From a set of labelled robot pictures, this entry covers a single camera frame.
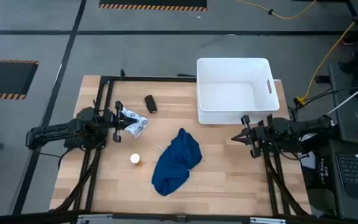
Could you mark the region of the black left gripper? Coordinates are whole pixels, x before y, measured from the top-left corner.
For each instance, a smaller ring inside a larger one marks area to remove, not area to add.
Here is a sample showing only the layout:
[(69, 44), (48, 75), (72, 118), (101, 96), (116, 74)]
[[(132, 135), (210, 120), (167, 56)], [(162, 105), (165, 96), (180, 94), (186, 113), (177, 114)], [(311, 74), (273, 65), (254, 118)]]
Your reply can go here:
[(120, 130), (123, 128), (127, 128), (132, 124), (136, 124), (138, 120), (138, 114), (130, 111), (126, 111), (122, 113), (124, 115), (124, 119), (128, 121), (124, 121), (122, 124), (122, 103), (120, 101), (115, 102), (114, 106), (116, 112), (113, 113), (110, 109), (104, 110), (103, 114), (103, 126), (108, 129), (114, 128), (114, 132), (112, 135), (112, 140), (114, 142), (121, 142)]

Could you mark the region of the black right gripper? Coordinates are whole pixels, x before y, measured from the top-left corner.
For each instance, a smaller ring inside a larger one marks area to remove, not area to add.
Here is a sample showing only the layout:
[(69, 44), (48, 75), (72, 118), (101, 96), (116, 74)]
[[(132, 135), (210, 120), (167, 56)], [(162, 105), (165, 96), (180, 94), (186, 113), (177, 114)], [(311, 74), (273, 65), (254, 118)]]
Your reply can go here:
[(251, 128), (250, 118), (248, 115), (244, 115), (241, 118), (242, 124), (245, 128), (237, 135), (237, 138), (231, 138), (232, 141), (241, 142), (245, 145), (251, 145), (250, 154), (252, 158), (269, 157), (269, 138), (267, 137), (267, 127), (264, 126), (264, 121), (261, 120), (257, 123), (257, 126)]

